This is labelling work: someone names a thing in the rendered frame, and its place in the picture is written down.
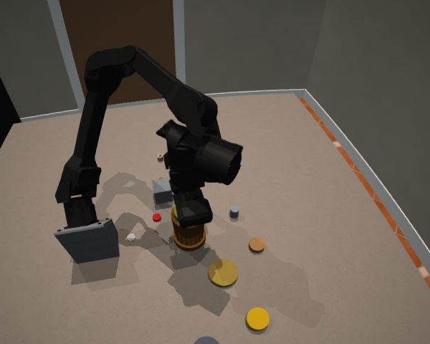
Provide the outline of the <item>orange round disc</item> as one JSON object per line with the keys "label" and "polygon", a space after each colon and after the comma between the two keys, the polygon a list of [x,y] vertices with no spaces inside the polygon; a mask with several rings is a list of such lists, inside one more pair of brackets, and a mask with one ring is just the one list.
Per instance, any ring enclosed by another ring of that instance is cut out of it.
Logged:
{"label": "orange round disc", "polygon": [[265,246],[264,240],[259,237],[254,237],[249,242],[249,249],[254,253],[260,253]]}

